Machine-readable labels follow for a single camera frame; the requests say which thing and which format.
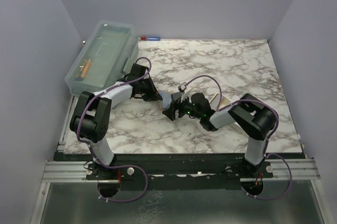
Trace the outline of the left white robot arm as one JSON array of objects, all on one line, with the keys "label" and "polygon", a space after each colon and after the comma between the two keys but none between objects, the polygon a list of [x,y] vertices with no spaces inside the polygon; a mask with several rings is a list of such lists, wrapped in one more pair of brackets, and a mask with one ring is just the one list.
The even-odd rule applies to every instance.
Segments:
[{"label": "left white robot arm", "polygon": [[130,73],[111,87],[95,93],[84,91],[78,97],[70,130],[79,142],[88,146],[93,161],[100,164],[99,174],[105,179],[112,179],[117,172],[112,163],[114,153],[106,139],[111,109],[131,98],[145,102],[162,100],[150,77],[150,70],[151,66],[135,63]]}]

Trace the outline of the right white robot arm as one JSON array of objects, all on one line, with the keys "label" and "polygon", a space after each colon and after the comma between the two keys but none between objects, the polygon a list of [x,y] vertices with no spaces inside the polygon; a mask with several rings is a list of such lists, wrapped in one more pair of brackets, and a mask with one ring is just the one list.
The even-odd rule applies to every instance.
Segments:
[{"label": "right white robot arm", "polygon": [[176,94],[162,114],[171,121],[183,116],[199,119],[200,125],[207,131],[217,131],[226,125],[237,123],[248,135],[244,155],[246,162],[242,165],[242,171],[250,178],[261,172],[260,163],[265,159],[269,139],[279,126],[278,113],[248,93],[218,111],[211,107],[203,93],[195,93],[186,98]]}]

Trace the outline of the tan leather card holder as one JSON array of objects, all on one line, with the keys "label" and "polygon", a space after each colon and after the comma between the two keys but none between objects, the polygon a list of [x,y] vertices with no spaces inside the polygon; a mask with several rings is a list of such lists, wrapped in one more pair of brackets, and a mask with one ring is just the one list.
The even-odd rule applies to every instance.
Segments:
[{"label": "tan leather card holder", "polygon": [[161,109],[162,110],[168,109],[172,102],[172,93],[160,91],[159,94],[162,97],[162,100],[160,100]]}]

